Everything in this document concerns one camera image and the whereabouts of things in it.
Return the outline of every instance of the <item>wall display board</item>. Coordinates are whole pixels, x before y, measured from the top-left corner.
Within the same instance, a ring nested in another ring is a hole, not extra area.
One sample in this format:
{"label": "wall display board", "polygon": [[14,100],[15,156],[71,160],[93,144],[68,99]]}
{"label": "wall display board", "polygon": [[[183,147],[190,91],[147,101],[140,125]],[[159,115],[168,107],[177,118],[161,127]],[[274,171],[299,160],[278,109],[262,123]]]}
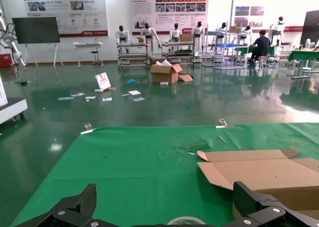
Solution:
{"label": "wall display board", "polygon": [[28,17],[56,17],[61,37],[107,36],[105,0],[24,0]]}
{"label": "wall display board", "polygon": [[269,30],[282,16],[285,31],[302,31],[309,0],[233,0],[231,24],[245,27],[250,24],[257,32]]}
{"label": "wall display board", "polygon": [[202,21],[207,26],[208,0],[131,0],[133,34],[140,34],[148,22],[158,34],[169,34],[178,23],[183,33]]}

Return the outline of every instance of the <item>red box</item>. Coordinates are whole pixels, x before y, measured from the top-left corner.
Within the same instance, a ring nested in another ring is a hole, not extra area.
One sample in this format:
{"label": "red box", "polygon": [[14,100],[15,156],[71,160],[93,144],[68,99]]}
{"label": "red box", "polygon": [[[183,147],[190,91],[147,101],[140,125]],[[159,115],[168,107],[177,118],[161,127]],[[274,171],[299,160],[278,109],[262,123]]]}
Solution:
{"label": "red box", "polygon": [[12,66],[11,54],[0,54],[0,68]]}

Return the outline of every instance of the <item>man sitting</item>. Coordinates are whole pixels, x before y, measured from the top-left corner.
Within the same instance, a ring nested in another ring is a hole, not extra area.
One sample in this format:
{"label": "man sitting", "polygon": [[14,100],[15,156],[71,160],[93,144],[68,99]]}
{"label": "man sitting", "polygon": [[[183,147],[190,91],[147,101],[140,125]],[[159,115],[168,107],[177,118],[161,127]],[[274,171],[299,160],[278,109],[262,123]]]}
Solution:
{"label": "man sitting", "polygon": [[269,38],[265,37],[266,31],[261,30],[259,32],[260,38],[256,39],[256,41],[252,44],[252,46],[256,46],[256,49],[252,52],[251,58],[249,60],[250,63],[253,63],[254,60],[257,61],[260,56],[267,56],[268,50],[270,47]]}

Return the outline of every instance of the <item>screw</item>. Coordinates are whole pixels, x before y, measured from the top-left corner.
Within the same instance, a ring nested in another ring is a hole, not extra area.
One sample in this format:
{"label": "screw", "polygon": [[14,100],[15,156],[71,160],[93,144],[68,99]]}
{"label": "screw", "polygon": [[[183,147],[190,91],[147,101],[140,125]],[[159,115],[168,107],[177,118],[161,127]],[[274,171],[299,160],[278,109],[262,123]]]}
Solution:
{"label": "screw", "polygon": [[244,223],[247,225],[251,225],[251,221],[249,221],[249,220],[244,220]]}

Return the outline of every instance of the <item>green workbench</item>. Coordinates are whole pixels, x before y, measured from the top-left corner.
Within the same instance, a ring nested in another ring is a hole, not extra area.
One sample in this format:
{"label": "green workbench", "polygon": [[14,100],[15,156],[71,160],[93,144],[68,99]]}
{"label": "green workbench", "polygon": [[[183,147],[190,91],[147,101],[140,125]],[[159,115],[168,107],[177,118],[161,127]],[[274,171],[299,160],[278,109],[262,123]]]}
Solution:
{"label": "green workbench", "polygon": [[287,57],[288,61],[292,60],[311,60],[311,59],[319,59],[319,52],[317,51],[293,51]]}
{"label": "green workbench", "polygon": [[319,159],[318,132],[316,123],[100,128],[76,139],[11,226],[89,183],[97,185],[94,218],[121,227],[182,216],[220,226],[233,220],[232,192],[208,182],[193,152],[295,148],[298,157]]}
{"label": "green workbench", "polygon": [[[247,53],[251,53],[253,52],[256,47],[255,46],[250,46],[249,49],[248,49],[248,52],[247,52],[247,47],[236,47],[235,48],[235,51],[240,51],[240,55],[243,56],[243,55],[246,55]],[[274,56],[275,55],[275,47],[274,46],[271,46],[269,47],[269,50],[268,50],[268,54],[271,55],[271,56]]]}

